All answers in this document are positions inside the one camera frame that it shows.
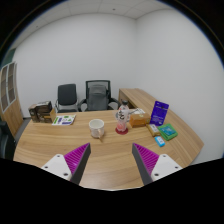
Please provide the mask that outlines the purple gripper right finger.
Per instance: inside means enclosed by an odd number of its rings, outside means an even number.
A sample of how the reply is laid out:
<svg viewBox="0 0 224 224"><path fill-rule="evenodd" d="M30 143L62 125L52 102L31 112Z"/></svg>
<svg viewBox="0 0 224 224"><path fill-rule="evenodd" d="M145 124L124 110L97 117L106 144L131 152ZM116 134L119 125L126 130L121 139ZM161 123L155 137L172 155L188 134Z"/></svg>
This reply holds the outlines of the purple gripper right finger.
<svg viewBox="0 0 224 224"><path fill-rule="evenodd" d="M132 154L144 185L182 169L167 154L158 155L137 143L132 144Z"/></svg>

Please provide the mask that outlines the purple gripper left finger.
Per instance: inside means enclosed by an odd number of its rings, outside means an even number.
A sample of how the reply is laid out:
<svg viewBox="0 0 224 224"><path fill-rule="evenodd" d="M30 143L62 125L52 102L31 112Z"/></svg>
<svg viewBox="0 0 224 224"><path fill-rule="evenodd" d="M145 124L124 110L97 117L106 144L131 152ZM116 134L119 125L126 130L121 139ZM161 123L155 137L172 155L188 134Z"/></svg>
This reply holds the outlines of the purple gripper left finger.
<svg viewBox="0 0 224 224"><path fill-rule="evenodd" d="M42 166L42 169L78 185L90 154L91 147L87 143L65 155L56 154Z"/></svg>

